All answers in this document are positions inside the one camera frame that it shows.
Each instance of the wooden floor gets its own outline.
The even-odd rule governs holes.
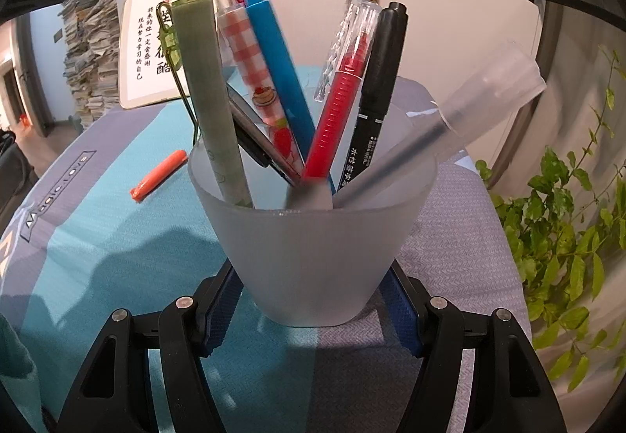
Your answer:
[[[35,173],[41,177],[48,167],[67,149],[78,133],[69,124],[55,126],[50,134],[42,138],[32,128],[21,127],[14,131],[16,141],[24,156],[35,168]]]

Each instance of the white framed sign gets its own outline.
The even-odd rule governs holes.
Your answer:
[[[157,4],[175,0],[126,0],[120,34],[120,104],[135,108],[179,96],[158,40]],[[178,76],[187,89],[185,73]]]

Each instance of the stack of paper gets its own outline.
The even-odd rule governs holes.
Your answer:
[[[76,114],[87,128],[120,102],[117,2],[66,0],[61,15],[68,44],[64,75],[76,101]]]

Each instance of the blue and gray tablecloth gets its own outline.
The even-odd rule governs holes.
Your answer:
[[[310,95],[318,70],[299,75]],[[433,109],[426,89],[404,79],[393,103],[415,121]],[[50,167],[0,239],[0,313],[35,361],[55,416],[112,311],[161,310],[225,258],[185,167],[142,204],[130,198],[164,157],[190,150],[191,133],[180,101],[112,110]],[[479,313],[506,307],[530,332],[505,236],[464,152],[440,165],[398,261],[432,295]],[[150,361],[159,426],[172,431],[157,352]],[[419,364],[378,292],[345,325],[291,329],[268,320],[244,290],[224,344],[203,360],[231,433],[394,432]],[[472,368],[467,351],[452,432],[463,429]]]

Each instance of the black marker cap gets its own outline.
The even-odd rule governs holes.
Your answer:
[[[372,51],[361,87],[359,107],[373,112],[380,119],[389,109],[405,45],[408,20],[406,6],[399,2],[391,2],[378,17]]]

